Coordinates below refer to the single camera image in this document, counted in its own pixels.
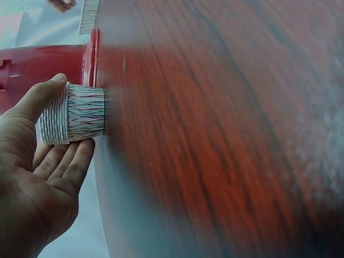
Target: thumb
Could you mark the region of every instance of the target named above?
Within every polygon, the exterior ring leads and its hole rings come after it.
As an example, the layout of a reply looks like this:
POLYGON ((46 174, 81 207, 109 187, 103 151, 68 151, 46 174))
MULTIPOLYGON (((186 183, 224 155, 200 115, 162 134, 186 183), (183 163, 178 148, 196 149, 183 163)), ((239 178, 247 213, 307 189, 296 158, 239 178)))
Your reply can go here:
POLYGON ((4 115, 21 116, 35 124, 43 110, 62 93, 66 83, 65 74, 57 74, 50 81, 34 85, 18 104, 4 115))

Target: finger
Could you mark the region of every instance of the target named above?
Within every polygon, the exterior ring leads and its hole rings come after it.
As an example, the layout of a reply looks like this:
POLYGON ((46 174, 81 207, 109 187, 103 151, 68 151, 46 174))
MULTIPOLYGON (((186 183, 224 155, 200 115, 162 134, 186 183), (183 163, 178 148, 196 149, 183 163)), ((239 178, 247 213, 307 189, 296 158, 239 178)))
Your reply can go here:
POLYGON ((63 0, 66 4, 70 4, 71 6, 76 6, 75 0, 63 0))
POLYGON ((53 8, 55 8, 56 10, 58 10, 59 12, 66 12, 66 8, 64 5, 61 4, 61 2, 59 0, 46 0, 46 2, 51 5, 53 8))
POLYGON ((15 114, 36 124, 43 110, 62 93, 66 83, 66 76, 57 74, 50 81, 34 85, 5 116, 15 114))
POLYGON ((76 151, 75 157, 69 165, 63 178, 69 179, 75 190, 79 193, 86 177, 95 150, 93 139, 83 140, 76 151))
POLYGON ((68 147, 68 145, 55 145, 44 157, 42 163, 36 167, 33 173, 42 180, 47 180, 58 167, 68 147))
POLYGON ((70 10, 72 9, 76 3, 74 3, 74 5, 72 5, 72 2, 71 0, 60 0, 61 1, 61 4, 67 9, 67 10, 70 10))
POLYGON ((38 167, 38 165, 42 163, 43 159, 52 148, 53 148, 52 145, 45 145, 40 140, 37 142, 37 149, 34 154, 31 171, 34 171, 36 167, 38 167))
POLYGON ((72 142, 69 145, 69 148, 67 150, 67 152, 65 153, 64 157, 62 158, 60 164, 58 165, 58 167, 55 169, 55 171, 51 174, 51 176, 49 177, 48 181, 54 180, 56 178, 60 178, 64 175, 65 171, 67 170, 67 168, 69 167, 70 163, 72 162, 76 151, 78 149, 80 145, 79 141, 76 142, 72 142))

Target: paper cup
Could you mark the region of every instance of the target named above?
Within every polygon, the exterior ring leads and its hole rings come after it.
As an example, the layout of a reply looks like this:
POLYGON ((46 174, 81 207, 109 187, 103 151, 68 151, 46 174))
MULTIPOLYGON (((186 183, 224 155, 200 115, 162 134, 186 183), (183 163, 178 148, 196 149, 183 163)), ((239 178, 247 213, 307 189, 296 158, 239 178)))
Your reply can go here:
POLYGON ((40 132, 47 145, 63 145, 104 134, 104 90, 66 84, 66 88, 42 113, 40 132))

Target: wood grain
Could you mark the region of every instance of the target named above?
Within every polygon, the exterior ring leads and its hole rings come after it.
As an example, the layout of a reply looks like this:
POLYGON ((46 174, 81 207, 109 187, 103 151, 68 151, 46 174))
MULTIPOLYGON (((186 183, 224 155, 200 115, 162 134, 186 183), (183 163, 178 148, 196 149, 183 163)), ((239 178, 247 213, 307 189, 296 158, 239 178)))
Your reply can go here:
POLYGON ((342 0, 102 0, 111 257, 344 254, 342 0))

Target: patterned paper cup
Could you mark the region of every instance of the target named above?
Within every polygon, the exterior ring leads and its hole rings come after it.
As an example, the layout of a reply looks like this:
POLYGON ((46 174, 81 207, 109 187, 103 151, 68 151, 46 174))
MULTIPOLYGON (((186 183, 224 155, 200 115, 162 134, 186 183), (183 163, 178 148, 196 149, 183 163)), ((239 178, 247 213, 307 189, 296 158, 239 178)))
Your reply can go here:
POLYGON ((40 131, 44 144, 61 145, 104 134, 104 90, 66 85, 64 93, 41 115, 40 131))

